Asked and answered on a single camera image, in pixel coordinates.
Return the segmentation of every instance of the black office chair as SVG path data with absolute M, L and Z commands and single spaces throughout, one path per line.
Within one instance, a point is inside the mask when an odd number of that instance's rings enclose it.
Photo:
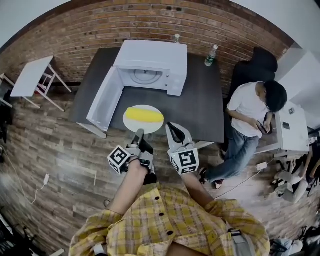
M 239 86 L 258 81 L 273 81 L 277 70 L 276 57 L 263 48 L 255 47 L 250 61 L 240 61 L 235 65 L 228 97 L 223 99 L 223 109 L 226 110 L 232 95 Z M 232 139 L 231 118 L 224 112 L 224 143 L 221 146 L 223 151 L 228 150 L 229 140 Z

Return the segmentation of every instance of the smartphone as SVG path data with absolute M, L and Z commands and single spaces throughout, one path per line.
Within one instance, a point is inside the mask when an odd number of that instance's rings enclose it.
M 259 121 L 257 122 L 257 126 L 262 134 L 268 134 L 266 128 Z

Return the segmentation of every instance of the plaid shirt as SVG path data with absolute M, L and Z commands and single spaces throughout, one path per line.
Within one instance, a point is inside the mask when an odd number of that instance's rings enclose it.
M 93 256 L 102 244 L 109 256 L 165 256 L 172 242 L 204 255 L 233 256 L 225 221 L 247 234 L 257 256 L 269 255 L 264 226 L 236 200 L 214 200 L 205 208 L 173 186 L 143 186 L 124 216 L 110 210 L 88 218 L 71 241 L 70 256 Z

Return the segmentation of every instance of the white cable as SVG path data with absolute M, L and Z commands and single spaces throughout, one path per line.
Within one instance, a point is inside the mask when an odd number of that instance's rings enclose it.
M 239 187 L 239 186 L 242 185 L 243 183 L 246 183 L 248 180 L 251 180 L 253 177 L 257 176 L 259 173 L 261 173 L 261 171 L 262 171 L 262 169 L 261 169 L 258 173 L 256 173 L 255 175 L 252 175 L 250 178 L 246 179 L 245 181 L 241 182 L 239 185 L 235 186 L 233 189 L 231 189 L 231 190 L 223 193 L 222 195 L 219 195 L 219 196 L 216 197 L 214 200 L 216 200 L 216 199 L 218 199 L 218 198 L 220 198 L 220 197 L 223 197 L 224 195 L 228 194 L 229 192 L 235 190 L 237 187 Z
M 11 162 L 10 157 L 9 157 L 8 154 L 7 154 L 7 151 L 5 150 L 5 148 L 4 148 L 3 146 L 0 146 L 0 147 L 3 149 L 4 153 L 5 153 L 6 156 L 8 157 L 9 162 L 10 162 L 10 164 L 12 165 L 12 168 L 14 169 L 16 176 L 18 177 L 19 184 L 20 184 L 21 190 L 22 190 L 22 192 L 23 192 L 24 198 L 28 201 L 29 204 L 33 205 L 34 202 L 37 200 L 37 193 L 38 193 L 38 191 L 39 191 L 39 190 L 43 190 L 44 187 L 46 186 L 46 184 L 43 184 L 43 187 L 42 187 L 42 188 L 38 188 L 38 189 L 35 191 L 35 198 L 34 198 L 33 202 L 30 202 L 29 199 L 28 199 L 27 196 L 26 196 L 26 193 L 25 193 L 25 191 L 24 191 L 24 188 L 22 187 L 21 180 L 20 180 L 20 178 L 19 178 L 18 172 L 17 172 L 14 164 Z
M 38 188 L 36 191 L 35 191 L 35 198 L 32 202 L 32 205 L 34 204 L 34 202 L 37 200 L 37 193 L 38 193 L 38 190 L 43 190 L 44 187 L 45 187 L 46 184 L 43 184 L 42 188 Z

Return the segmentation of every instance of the plastic bottle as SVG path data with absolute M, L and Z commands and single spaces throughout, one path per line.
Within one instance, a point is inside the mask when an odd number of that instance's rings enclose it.
M 180 38 L 180 35 L 179 35 L 179 34 L 175 34 L 175 36 L 174 36 L 174 42 L 175 42 L 176 44 L 179 44 L 179 38 Z
M 210 67 L 212 65 L 212 63 L 215 61 L 216 56 L 217 56 L 217 50 L 218 50 L 218 45 L 214 45 L 213 48 L 210 50 L 210 52 L 204 62 L 204 64 L 207 67 Z

